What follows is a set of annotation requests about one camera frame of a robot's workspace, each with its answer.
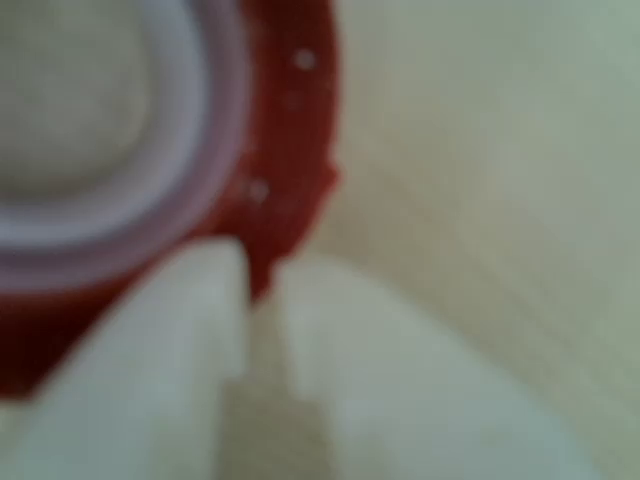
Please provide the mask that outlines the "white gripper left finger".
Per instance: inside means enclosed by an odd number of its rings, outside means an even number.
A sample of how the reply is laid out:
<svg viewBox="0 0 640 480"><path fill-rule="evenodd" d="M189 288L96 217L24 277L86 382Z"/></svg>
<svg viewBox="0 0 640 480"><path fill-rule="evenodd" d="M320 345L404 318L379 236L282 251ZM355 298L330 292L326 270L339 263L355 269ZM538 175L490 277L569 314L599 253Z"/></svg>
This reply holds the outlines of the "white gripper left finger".
<svg viewBox="0 0 640 480"><path fill-rule="evenodd" d="M211 479L227 381L247 368L246 258L202 241L103 314L1 442L5 479Z"/></svg>

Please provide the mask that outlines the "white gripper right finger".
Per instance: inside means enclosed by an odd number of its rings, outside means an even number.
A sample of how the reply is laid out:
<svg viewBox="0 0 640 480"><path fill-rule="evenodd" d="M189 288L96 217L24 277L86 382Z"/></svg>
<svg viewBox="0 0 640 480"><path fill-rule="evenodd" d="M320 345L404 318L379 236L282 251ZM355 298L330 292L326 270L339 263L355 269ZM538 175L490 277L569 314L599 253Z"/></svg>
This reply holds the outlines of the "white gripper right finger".
<svg viewBox="0 0 640 480"><path fill-rule="evenodd" d="M595 479L562 422L382 280L325 257L279 273L290 385L341 479Z"/></svg>

